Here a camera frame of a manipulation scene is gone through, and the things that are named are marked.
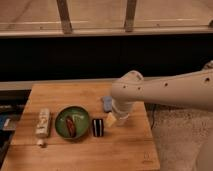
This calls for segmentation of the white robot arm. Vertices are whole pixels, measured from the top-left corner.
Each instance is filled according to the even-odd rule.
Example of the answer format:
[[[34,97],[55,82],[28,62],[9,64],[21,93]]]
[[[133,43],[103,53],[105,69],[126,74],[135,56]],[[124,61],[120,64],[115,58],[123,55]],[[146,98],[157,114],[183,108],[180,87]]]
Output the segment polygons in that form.
[[[145,80],[136,70],[112,83],[112,110],[106,125],[122,125],[137,101],[213,112],[213,60],[200,71]]]

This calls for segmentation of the tan wooden gripper tip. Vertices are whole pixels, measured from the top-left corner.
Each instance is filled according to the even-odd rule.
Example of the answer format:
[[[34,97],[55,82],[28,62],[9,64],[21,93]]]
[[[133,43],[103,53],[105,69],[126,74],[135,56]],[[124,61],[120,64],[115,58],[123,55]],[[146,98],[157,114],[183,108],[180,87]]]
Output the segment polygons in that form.
[[[115,122],[116,122],[116,117],[114,116],[112,112],[110,112],[106,118],[106,126],[111,127],[115,124]]]

